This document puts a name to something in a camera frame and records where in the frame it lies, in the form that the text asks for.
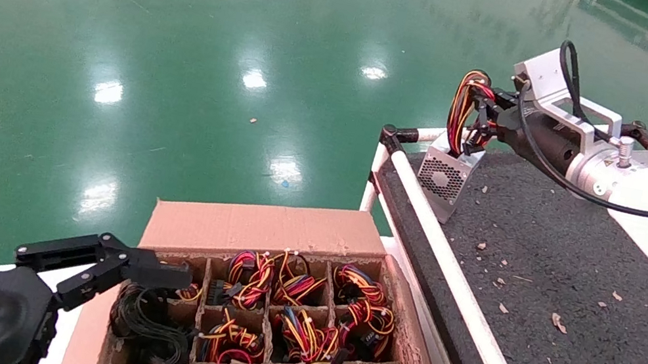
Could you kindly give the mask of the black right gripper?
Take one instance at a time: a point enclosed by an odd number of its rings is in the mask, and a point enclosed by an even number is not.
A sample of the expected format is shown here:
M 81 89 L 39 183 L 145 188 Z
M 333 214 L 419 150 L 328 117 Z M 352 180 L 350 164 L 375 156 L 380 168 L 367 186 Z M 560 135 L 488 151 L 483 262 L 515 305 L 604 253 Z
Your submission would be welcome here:
M 470 156 L 475 152 L 484 152 L 489 141 L 496 137 L 521 158 L 539 168 L 542 173 L 549 175 L 549 170 L 538 159 L 529 144 L 528 139 L 532 137 L 550 165 L 561 175 L 566 175 L 571 162 L 580 153 L 579 133 L 556 122 L 551 116 L 529 104 L 525 106 L 524 113 L 530 133 L 524 133 L 516 106 L 517 97 L 516 93 L 497 87 L 489 89 L 484 86 L 484 89 L 480 90 L 478 108 L 483 109 L 487 116 L 496 117 L 495 124 L 476 120 L 469 126 L 463 154 Z

